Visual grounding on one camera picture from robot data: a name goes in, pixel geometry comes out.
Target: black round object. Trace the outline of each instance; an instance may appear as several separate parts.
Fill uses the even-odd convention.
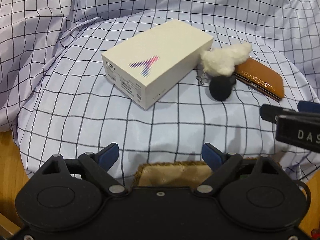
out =
[[[47,232],[82,225],[98,212],[101,203],[101,192],[94,184],[59,174],[31,179],[15,200],[24,224]]]
[[[211,96],[217,101],[225,101],[231,94],[233,80],[226,76],[213,77],[209,84],[209,91]]]
[[[259,231],[296,225],[307,208],[301,190],[277,174],[233,181],[221,190],[219,202],[230,218]]]

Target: orange wallet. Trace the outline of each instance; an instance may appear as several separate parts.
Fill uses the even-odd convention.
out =
[[[253,58],[236,66],[234,75],[241,82],[278,102],[284,97],[282,77]]]

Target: white fur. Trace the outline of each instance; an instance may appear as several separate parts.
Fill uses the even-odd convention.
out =
[[[230,45],[223,49],[213,49],[201,53],[203,70],[211,76],[231,76],[235,65],[244,63],[252,50],[248,42]]]

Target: phone box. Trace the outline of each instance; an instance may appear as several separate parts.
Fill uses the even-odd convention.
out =
[[[107,78],[148,109],[196,67],[212,42],[211,35],[172,20],[103,52],[102,60]]]

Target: checkered cloth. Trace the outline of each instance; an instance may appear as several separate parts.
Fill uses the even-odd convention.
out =
[[[52,154],[76,158],[116,142],[120,157],[109,173],[129,185],[139,164],[200,160],[210,142],[245,157],[282,157],[293,178],[310,179],[320,155],[275,141],[259,106],[320,102],[319,3],[0,0],[1,129],[12,129],[29,174]],[[214,47],[250,42],[250,56],[281,74],[285,98],[277,103],[237,82],[220,103],[193,70],[141,109],[106,79],[101,53],[171,19],[214,36]]]

